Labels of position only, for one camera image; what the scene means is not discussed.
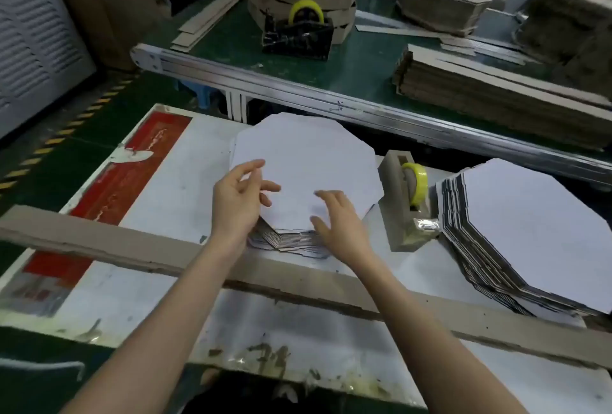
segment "metal frame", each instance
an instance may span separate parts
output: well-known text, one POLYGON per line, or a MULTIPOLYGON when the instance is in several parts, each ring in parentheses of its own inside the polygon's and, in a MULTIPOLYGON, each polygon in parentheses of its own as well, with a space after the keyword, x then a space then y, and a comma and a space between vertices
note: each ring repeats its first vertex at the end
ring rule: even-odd
POLYGON ((380 129, 438 148, 501 157, 533 169, 612 186, 612 163, 555 150, 493 132, 296 84, 257 72, 139 44, 132 59, 145 70, 225 90, 228 115, 246 122, 248 100, 259 98, 311 113, 380 129))

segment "white table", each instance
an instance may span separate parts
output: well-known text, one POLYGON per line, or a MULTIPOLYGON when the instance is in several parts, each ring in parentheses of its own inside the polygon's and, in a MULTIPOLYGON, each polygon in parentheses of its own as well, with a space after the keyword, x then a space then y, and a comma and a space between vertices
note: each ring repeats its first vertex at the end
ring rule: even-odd
MULTIPOLYGON (((120 225, 198 243, 210 233, 212 185, 228 170, 230 139, 248 126, 167 110, 192 120, 120 225)), ((428 173, 431 183, 448 175, 436 169, 428 173)), ((88 184, 63 212, 75 205, 88 184)), ((439 241, 430 241, 415 253, 394 253, 389 250, 378 205, 365 222, 374 250, 409 290, 505 309, 466 282, 439 241)), ((0 278, 0 287, 30 253, 26 251, 0 278)), ((278 261, 353 275, 333 257, 318 260, 275 251, 264 254, 278 261)), ((118 347, 174 280, 95 262, 53 318, 2 311, 0 325, 118 347), (88 333, 96 322, 95 332, 88 333)), ((604 370, 463 343, 532 413, 612 412, 612 381, 604 370)), ((382 322, 257 294, 222 290, 190 361, 424 406, 382 322)))

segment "worker's arm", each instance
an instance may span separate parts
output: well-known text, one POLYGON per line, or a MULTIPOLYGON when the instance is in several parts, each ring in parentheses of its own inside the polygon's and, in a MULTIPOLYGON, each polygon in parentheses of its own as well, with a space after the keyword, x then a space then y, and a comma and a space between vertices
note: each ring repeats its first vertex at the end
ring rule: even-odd
POLYGON ((263 160, 241 164, 215 185, 212 231, 202 252, 62 414, 164 410, 219 290, 245 248, 260 203, 271 205, 260 191, 280 190, 261 180, 263 165, 263 160), (248 173, 249 179, 241 181, 248 173))
POLYGON ((432 413, 525 414, 501 382, 425 310, 372 251, 368 233, 345 194, 316 193, 331 227, 311 218, 325 245, 362 281, 432 413))

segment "green table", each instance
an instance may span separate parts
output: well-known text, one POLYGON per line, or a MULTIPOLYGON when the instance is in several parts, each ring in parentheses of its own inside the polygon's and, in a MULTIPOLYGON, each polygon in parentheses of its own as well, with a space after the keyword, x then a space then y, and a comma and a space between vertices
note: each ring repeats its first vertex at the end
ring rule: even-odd
MULTIPOLYGON (((603 152, 521 134, 396 94, 390 77, 405 45, 438 49, 438 39, 353 29, 342 45, 333 46, 327 62, 262 54, 261 31, 247 11, 247 0, 241 0, 189 54, 171 50, 180 25, 211 1, 199 0, 162 25, 134 47, 132 58, 143 69, 225 91, 234 120, 246 122, 249 99, 259 98, 434 147, 502 157, 541 171, 612 185, 612 157, 603 152)), ((357 0, 357 6, 397 19, 394 2, 357 0)), ((481 61, 530 76, 548 75, 541 65, 481 61)))

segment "hand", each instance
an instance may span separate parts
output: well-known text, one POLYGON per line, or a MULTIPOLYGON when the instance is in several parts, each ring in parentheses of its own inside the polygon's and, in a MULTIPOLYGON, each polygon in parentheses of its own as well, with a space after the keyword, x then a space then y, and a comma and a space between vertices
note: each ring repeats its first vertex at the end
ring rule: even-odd
POLYGON ((280 185, 261 180, 266 162, 255 159, 239 164, 215 184, 212 192, 212 229, 210 241, 229 243, 238 257, 246 244, 247 235, 259 218, 259 205, 272 206, 261 191, 279 192, 280 185), (248 179, 241 180, 246 174, 248 179))
POLYGON ((310 222, 332 254, 351 269, 375 258, 368 232, 344 192, 318 190, 315 195, 327 205, 331 228, 317 216, 310 217, 310 222))

